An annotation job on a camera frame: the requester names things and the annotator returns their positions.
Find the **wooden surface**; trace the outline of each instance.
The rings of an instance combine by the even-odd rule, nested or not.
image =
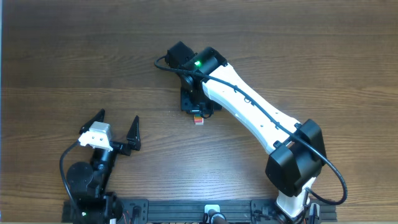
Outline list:
[[[214,47],[267,101],[322,127],[348,184],[340,221],[398,220],[397,1],[7,0],[3,10],[3,221],[60,221],[59,157],[101,108],[120,141],[141,118],[141,151],[119,157],[109,183],[119,196],[277,196],[242,124],[223,110],[195,126],[180,111],[179,79],[153,66],[179,40]],[[91,153],[73,150],[65,168]],[[328,168],[314,189],[341,195]]]

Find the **robotic arm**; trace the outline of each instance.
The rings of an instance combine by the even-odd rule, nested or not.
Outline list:
[[[170,68],[158,64],[163,58]],[[224,107],[259,140],[269,154],[266,175],[279,190],[276,204],[288,221],[295,222],[305,213],[309,192],[321,199],[310,187],[325,163],[339,177],[344,190],[343,198],[332,203],[345,201],[344,180],[326,159],[322,131],[314,121],[300,124],[274,108],[211,47],[197,54],[179,42],[160,59],[155,62],[156,67],[176,72],[181,79],[183,111],[209,118]]]

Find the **tabletop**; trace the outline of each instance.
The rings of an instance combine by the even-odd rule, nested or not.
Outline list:
[[[339,221],[398,220],[397,1],[7,0],[3,5],[1,198],[5,222],[59,222],[61,153],[101,108],[115,139],[140,116],[141,151],[108,189],[149,200],[276,198],[268,155],[226,110],[180,111],[180,80],[154,60],[183,41],[215,48],[268,102],[323,131],[348,200]],[[79,147],[65,169],[88,161]],[[313,186],[338,200],[324,167]]]

